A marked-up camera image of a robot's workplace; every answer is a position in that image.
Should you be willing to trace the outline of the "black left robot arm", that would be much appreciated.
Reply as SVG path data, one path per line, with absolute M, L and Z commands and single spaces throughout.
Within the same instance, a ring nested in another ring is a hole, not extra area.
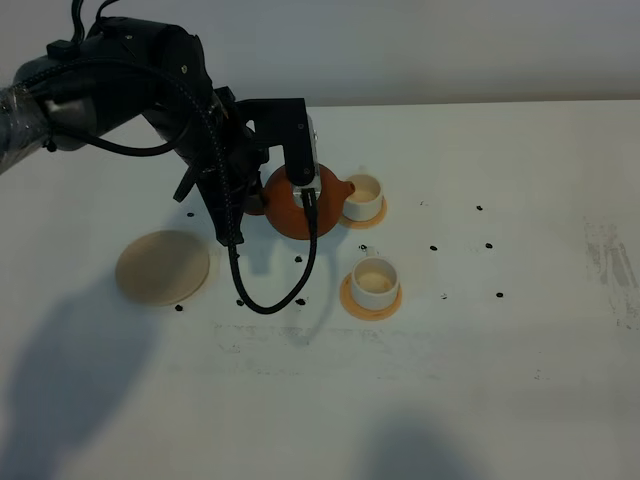
M 187 171 L 175 192 L 197 190 L 218 242 L 243 242 L 241 221 L 257 200 L 267 150 L 247 105 L 215 87 L 200 39 L 184 28 L 98 17 L 44 56 L 23 64 L 1 91 L 1 166 L 33 152 L 91 145 L 130 157 L 176 153 Z

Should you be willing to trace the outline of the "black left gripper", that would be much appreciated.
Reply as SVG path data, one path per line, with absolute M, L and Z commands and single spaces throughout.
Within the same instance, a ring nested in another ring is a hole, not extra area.
M 230 207 L 226 205 L 220 185 L 213 145 L 196 115 L 175 151 L 189 167 L 199 163 L 202 168 L 196 186 L 213 222 L 217 241 L 222 246 L 228 246 L 229 241 L 239 245 L 244 242 L 240 229 L 244 212 L 264 212 L 260 167 L 268 160 L 268 154 L 249 149 L 253 133 L 241 119 L 229 87 L 213 90 L 207 113 L 216 128 L 217 145 L 227 167 Z

